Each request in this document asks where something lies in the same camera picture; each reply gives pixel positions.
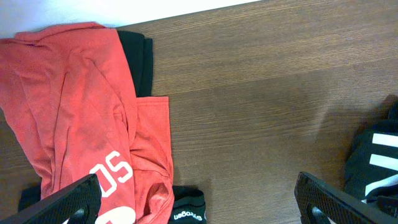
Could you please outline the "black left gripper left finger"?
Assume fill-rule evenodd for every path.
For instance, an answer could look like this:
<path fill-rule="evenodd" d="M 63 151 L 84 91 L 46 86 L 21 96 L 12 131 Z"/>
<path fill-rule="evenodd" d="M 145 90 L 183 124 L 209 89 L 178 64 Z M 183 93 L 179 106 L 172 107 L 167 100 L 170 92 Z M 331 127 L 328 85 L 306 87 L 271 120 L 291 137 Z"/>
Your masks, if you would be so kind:
<path fill-rule="evenodd" d="M 89 174 L 21 212 L 1 220 L 1 224 L 94 224 L 101 207 L 101 188 L 95 174 Z"/>

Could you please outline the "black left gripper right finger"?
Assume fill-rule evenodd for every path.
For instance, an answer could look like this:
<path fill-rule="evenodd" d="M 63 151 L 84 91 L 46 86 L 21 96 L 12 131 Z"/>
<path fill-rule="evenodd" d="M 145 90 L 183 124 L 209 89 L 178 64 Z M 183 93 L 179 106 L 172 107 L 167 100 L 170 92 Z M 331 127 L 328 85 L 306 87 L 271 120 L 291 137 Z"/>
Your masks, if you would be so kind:
<path fill-rule="evenodd" d="M 372 207 L 308 172 L 298 174 L 294 195 L 304 224 L 397 223 L 396 217 L 386 213 L 397 206 L 396 200 L 381 197 L 380 207 Z"/>

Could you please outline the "dark green t-shirt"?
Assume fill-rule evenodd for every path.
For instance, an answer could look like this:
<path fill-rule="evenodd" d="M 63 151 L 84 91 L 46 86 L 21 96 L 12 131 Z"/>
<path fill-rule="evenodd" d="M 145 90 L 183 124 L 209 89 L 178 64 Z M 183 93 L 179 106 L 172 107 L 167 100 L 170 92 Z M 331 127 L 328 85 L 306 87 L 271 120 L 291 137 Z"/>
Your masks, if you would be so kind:
<path fill-rule="evenodd" d="M 397 218 L 397 104 L 355 137 L 344 170 L 345 193 Z"/>

